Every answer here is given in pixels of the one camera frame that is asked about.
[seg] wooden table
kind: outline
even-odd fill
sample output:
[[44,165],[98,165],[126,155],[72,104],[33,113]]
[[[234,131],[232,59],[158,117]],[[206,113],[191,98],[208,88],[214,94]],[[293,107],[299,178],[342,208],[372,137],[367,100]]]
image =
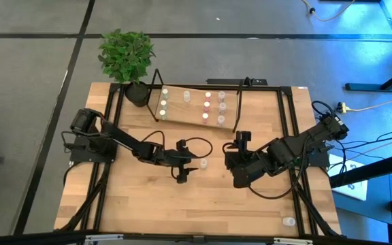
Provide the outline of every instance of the wooden table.
[[[92,83],[86,107],[104,111],[110,83]],[[293,99],[299,130],[315,125],[308,89],[293,87]],[[150,100],[154,108],[159,91]],[[289,132],[293,132],[287,98],[284,98]],[[115,104],[110,118],[113,118]],[[119,128],[141,140],[155,130],[165,134],[165,147],[173,148],[181,139],[204,137],[214,146],[207,158],[208,167],[191,172],[189,181],[176,184],[170,168],[140,163],[123,147],[118,148],[116,161],[106,191],[101,220],[101,231],[122,233],[170,233],[206,235],[297,236],[297,227],[285,227],[282,218],[295,216],[292,194],[282,199],[266,200],[248,189],[235,189],[233,178],[225,168],[221,147],[232,142],[235,134],[229,130],[188,125],[177,122],[155,122],[148,108],[137,108],[124,98]],[[242,116],[238,130],[252,129],[249,149],[256,149],[275,137],[282,137],[282,125],[276,93],[244,91]],[[159,134],[150,141],[160,142]],[[209,150],[198,141],[188,143],[197,154]],[[71,170],[61,198],[55,228],[62,227],[75,214],[86,197],[92,163],[81,164]],[[193,160],[189,167],[199,167]],[[317,167],[308,168],[312,200],[332,229],[340,232],[336,208],[328,177]],[[264,176],[252,187],[263,195],[278,195],[291,186],[287,171],[275,176]],[[91,209],[88,227],[93,226],[95,204]],[[305,230],[310,233],[306,207],[301,204]]]

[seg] vial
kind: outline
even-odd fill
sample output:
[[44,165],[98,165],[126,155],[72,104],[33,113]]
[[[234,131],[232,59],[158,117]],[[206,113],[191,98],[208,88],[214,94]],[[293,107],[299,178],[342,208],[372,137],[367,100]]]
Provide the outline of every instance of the vial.
[[207,123],[208,122],[208,113],[202,114],[202,122]]
[[160,104],[161,104],[161,106],[163,107],[163,110],[167,110],[167,101],[162,100],[162,101],[160,102]]
[[223,126],[223,123],[225,122],[225,117],[224,116],[218,116],[217,118],[217,124],[220,126]]
[[220,105],[218,105],[218,113],[220,115],[223,115],[226,112],[226,103],[222,102]]
[[292,217],[285,217],[282,219],[282,224],[285,226],[294,226],[296,225],[296,220]]
[[169,91],[167,88],[164,88],[162,91],[164,99],[169,99]]
[[208,112],[210,110],[210,102],[205,101],[203,103],[203,110],[204,110],[204,112]]
[[160,111],[160,116],[162,120],[166,120],[166,111],[165,110],[161,110]]
[[202,169],[207,168],[207,164],[208,164],[207,159],[201,159],[201,168]]
[[184,101],[185,102],[190,102],[190,92],[184,91]]
[[223,92],[223,91],[218,92],[218,102],[219,103],[224,102],[225,101],[225,96],[226,96],[225,92]]
[[210,102],[210,100],[211,100],[211,93],[210,92],[206,92],[205,93],[205,101]]

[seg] cable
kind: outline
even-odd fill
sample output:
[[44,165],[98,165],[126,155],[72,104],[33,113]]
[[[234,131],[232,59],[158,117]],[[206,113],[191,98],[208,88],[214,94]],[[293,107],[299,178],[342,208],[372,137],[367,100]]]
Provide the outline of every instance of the cable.
[[[331,146],[332,148],[334,148],[334,149],[336,149],[336,150],[342,150],[342,149],[340,149],[340,148],[336,148],[334,145],[331,145],[331,144],[329,144],[329,143],[326,143],[327,145],[329,145],[329,146]],[[360,152],[357,152],[357,151],[354,151],[354,150],[346,150],[347,152],[353,152],[353,153],[357,153],[357,154],[362,154],[362,153],[360,153]],[[362,154],[363,156],[365,156],[365,157],[372,157],[372,158],[377,158],[377,159],[382,159],[382,160],[384,160],[385,158],[384,157],[378,157],[378,156],[371,156],[371,155],[368,155],[368,154]]]
[[389,135],[389,134],[392,134],[392,131],[391,132],[389,132],[389,133],[385,133],[385,134],[382,134],[381,136],[379,136],[376,140],[379,140],[381,137],[384,137],[384,136],[386,136],[386,135]]
[[174,175],[174,167],[170,168],[170,175],[172,176],[172,178],[174,178],[175,180],[177,180],[178,178]]
[[384,141],[387,141],[387,140],[392,140],[392,137],[387,138],[387,139],[375,140],[375,141],[372,141],[372,142],[367,142],[367,143],[364,143],[364,144],[360,144],[358,146],[352,146],[352,147],[346,148],[346,150],[355,149],[355,148],[358,148],[358,147],[361,147],[361,146],[366,146],[368,144],[374,144],[374,143],[377,143],[377,142],[384,142]]
[[268,196],[262,195],[262,194],[256,192],[256,190],[254,190],[251,186],[248,187],[249,190],[252,191],[252,193],[254,193],[255,195],[257,195],[257,196],[259,196],[259,197],[261,197],[261,198],[264,198],[264,199],[269,199],[269,200],[280,199],[280,198],[283,198],[283,197],[285,197],[286,195],[288,195],[288,194],[296,187],[297,183],[299,182],[299,178],[300,178],[300,176],[302,175],[302,172],[303,172],[304,169],[305,169],[305,162],[306,162],[306,161],[305,161],[305,157],[306,157],[306,143],[308,142],[309,139],[310,139],[310,136],[308,136],[308,137],[305,139],[304,147],[303,147],[303,149],[302,149],[302,158],[301,158],[301,164],[300,164],[299,173],[297,174],[297,177],[296,177],[294,183],[291,184],[290,189],[288,189],[288,190],[287,190],[286,192],[284,192],[283,194],[277,195],[277,196],[275,196],[275,197],[268,197]]
[[351,108],[346,106],[346,111],[348,111],[348,112],[362,112],[362,111],[365,111],[365,110],[377,108],[377,107],[382,106],[382,105],[386,105],[388,103],[392,103],[392,100],[386,101],[384,103],[380,103],[380,104],[377,104],[377,105],[373,105],[373,106],[370,106],[370,107],[367,107],[367,108],[361,108],[361,109],[351,109]]
[[161,135],[163,136],[163,147],[165,147],[165,136],[161,130],[153,131],[152,133],[148,134],[148,136],[146,136],[144,139],[142,139],[142,142],[147,140],[150,136],[154,135],[155,133],[161,133]]
[[346,11],[356,0],[352,0],[343,10],[341,10],[338,14],[336,14],[335,16],[328,18],[328,19],[322,19],[320,17],[318,17],[316,15],[316,9],[314,7],[312,7],[307,0],[301,0],[302,2],[305,3],[307,10],[309,11],[310,14],[313,14],[317,20],[320,20],[322,22],[327,22],[330,20],[333,20],[334,18],[337,18],[338,16],[340,16],[342,13],[344,13],[344,11]]
[[367,150],[367,151],[365,151],[365,152],[362,152],[361,154],[358,154],[358,155],[355,156],[355,157],[349,158],[348,160],[355,159],[355,158],[361,156],[362,154],[365,154],[365,153],[367,153],[367,152],[371,152],[371,151],[373,151],[373,150],[377,150],[377,149],[379,149],[379,148],[382,148],[382,147],[384,147],[384,146],[388,146],[388,145],[390,145],[390,144],[392,144],[392,142],[389,142],[389,143],[383,144],[382,146],[378,146],[378,147],[375,147],[375,148],[373,148],[373,149],[371,149],[371,150]]
[[207,139],[204,139],[204,138],[202,138],[202,137],[191,137],[190,139],[185,140],[185,142],[189,142],[189,141],[191,141],[191,140],[202,140],[202,141],[207,142],[207,143],[210,145],[210,151],[209,151],[209,153],[207,153],[207,154],[205,154],[205,155],[203,155],[203,156],[200,156],[200,157],[198,157],[198,156],[195,156],[195,157],[170,156],[170,157],[173,157],[173,158],[176,158],[176,159],[202,159],[202,158],[204,158],[204,157],[208,157],[208,156],[211,154],[211,152],[212,152],[212,150],[213,150],[213,147],[212,147],[211,142],[209,142]]
[[330,114],[331,114],[331,122],[330,123],[332,123],[332,120],[335,118],[335,112],[333,112],[333,110],[332,110],[332,108],[328,105],[328,104],[326,104],[325,102],[322,102],[322,101],[313,101],[312,103],[311,103],[311,106],[312,106],[312,109],[314,109],[314,111],[316,111],[318,114],[320,114],[321,116],[324,116],[324,113],[322,113],[322,112],[320,112],[317,108],[316,108],[316,106],[315,106],[315,104],[321,104],[321,105],[323,105],[323,106],[325,106],[328,110],[329,110],[329,112],[330,112]]
[[72,166],[70,166],[68,169],[66,169],[65,175],[63,176],[63,186],[66,185],[67,174],[71,171],[71,169],[73,169],[74,167],[78,166],[78,164],[80,164],[80,163],[73,163]]

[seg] metal bracket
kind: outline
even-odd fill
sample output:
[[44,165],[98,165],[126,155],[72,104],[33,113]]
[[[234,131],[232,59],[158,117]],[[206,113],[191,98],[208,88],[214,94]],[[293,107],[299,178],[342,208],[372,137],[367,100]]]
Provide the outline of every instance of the metal bracket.
[[287,96],[293,96],[290,86],[280,86],[279,89]]
[[193,242],[198,243],[198,244],[203,244],[203,243],[206,243],[207,241],[206,241],[204,235],[194,235]]
[[312,245],[312,240],[300,240],[300,239],[291,239],[291,238],[274,238],[274,244]]
[[86,242],[123,240],[123,234],[86,235]]

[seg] black cable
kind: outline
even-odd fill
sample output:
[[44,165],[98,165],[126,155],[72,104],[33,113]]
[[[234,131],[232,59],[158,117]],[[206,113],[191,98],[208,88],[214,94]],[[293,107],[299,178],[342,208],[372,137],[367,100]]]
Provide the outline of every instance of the black cable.
[[381,137],[384,137],[384,136],[386,136],[386,135],[388,135],[388,134],[392,134],[392,131],[391,132],[389,132],[389,133],[385,133],[385,134],[382,134],[381,136],[379,136],[376,140],[379,140],[379,138],[381,138]]
[[[340,149],[340,148],[336,148],[334,145],[331,145],[331,144],[329,144],[329,143],[326,143],[327,145],[329,145],[329,146],[331,146],[332,148],[334,148],[334,149],[336,149],[336,150],[342,150],[342,149]],[[353,153],[357,153],[357,154],[361,154],[361,155],[363,155],[363,156],[365,156],[365,157],[372,157],[372,158],[377,158],[377,159],[385,159],[384,157],[378,157],[378,156],[372,156],[372,155],[368,155],[368,154],[363,154],[363,153],[360,153],[360,152],[357,152],[357,151],[354,151],[354,150],[346,150],[347,152],[353,152]]]
[[335,112],[333,112],[333,110],[332,110],[332,108],[328,105],[328,104],[326,104],[325,102],[322,102],[322,101],[313,101],[312,103],[311,103],[311,106],[312,106],[312,109],[314,109],[314,111],[316,111],[318,114],[320,114],[321,116],[324,116],[324,113],[322,113],[322,112],[320,112],[317,108],[316,108],[316,106],[315,106],[315,104],[321,104],[321,105],[323,105],[323,106],[325,106],[328,110],[329,110],[329,112],[330,112],[330,114],[331,114],[331,123],[332,123],[332,120],[335,118]]
[[71,169],[73,169],[74,167],[76,167],[78,164],[80,164],[80,163],[73,163],[72,166],[70,166],[68,169],[66,169],[65,175],[63,176],[63,186],[66,185],[66,178],[67,178],[67,174],[69,173],[69,171],[71,171]]
[[248,187],[249,190],[252,191],[252,193],[254,193],[255,195],[257,195],[257,196],[259,196],[259,197],[261,197],[261,198],[270,199],[270,200],[280,199],[280,198],[283,198],[283,197],[285,197],[286,195],[288,195],[288,194],[296,187],[297,183],[299,182],[299,177],[301,176],[302,172],[303,172],[304,169],[305,169],[305,162],[307,162],[307,161],[305,161],[305,157],[306,157],[306,143],[308,142],[309,139],[310,139],[310,136],[308,136],[308,137],[305,139],[304,147],[303,147],[303,149],[302,149],[302,158],[301,158],[301,164],[300,164],[299,173],[298,173],[298,175],[297,175],[297,177],[296,177],[294,183],[291,184],[291,187],[290,187],[289,190],[287,190],[287,191],[284,192],[283,194],[278,195],[278,196],[275,196],[275,197],[268,197],[268,196],[262,195],[262,194],[256,192],[256,190],[252,189],[251,186]]
[[191,141],[191,140],[202,140],[202,141],[207,142],[207,143],[210,145],[210,151],[209,151],[209,153],[207,153],[207,154],[205,154],[205,155],[203,155],[203,156],[200,156],[200,157],[198,157],[198,156],[195,156],[195,157],[170,156],[170,157],[177,158],[177,159],[202,159],[202,158],[204,158],[204,157],[208,157],[208,156],[211,154],[211,152],[213,151],[212,144],[211,144],[211,142],[209,142],[207,139],[204,139],[204,138],[202,138],[202,137],[191,137],[190,139],[185,140],[185,142],[189,142],[189,141]]
[[321,169],[321,171],[323,171],[323,173],[326,174],[327,177],[330,177],[329,174],[327,173],[326,169],[324,167],[318,167]]
[[172,176],[172,178],[174,178],[175,180],[177,180],[178,178],[174,175],[174,167],[170,168],[170,175]]
[[339,143],[342,147],[341,151],[343,152],[343,162],[334,164],[334,165],[332,165],[332,167],[335,167],[336,165],[342,164],[341,169],[340,169],[340,173],[339,173],[339,174],[342,174],[342,172],[347,170],[347,167],[346,167],[346,159],[347,159],[346,148],[344,147],[343,143],[341,143],[339,140],[336,140],[336,142]]
[[63,146],[65,147],[64,151],[65,151],[65,153],[70,153],[71,151],[70,151],[70,150],[67,151],[67,148],[66,148],[65,133],[67,133],[67,134],[72,134],[72,135],[75,135],[75,133],[73,133],[73,132],[71,132],[71,131],[62,131],[62,132],[60,133],[61,139],[63,140]]
[[364,143],[364,144],[360,144],[358,146],[352,146],[352,147],[346,148],[346,150],[355,149],[355,148],[358,148],[358,147],[361,147],[361,146],[366,146],[366,145],[374,144],[374,143],[377,143],[377,142],[384,142],[384,141],[387,141],[387,140],[392,140],[392,137],[387,138],[387,139],[375,140],[375,141],[372,141],[372,142],[367,142],[367,143]]
[[161,135],[163,136],[163,147],[165,147],[165,136],[161,130],[153,131],[152,133],[148,134],[148,136],[146,136],[144,139],[142,139],[142,142],[147,140],[150,136],[154,135],[155,133],[161,133]]

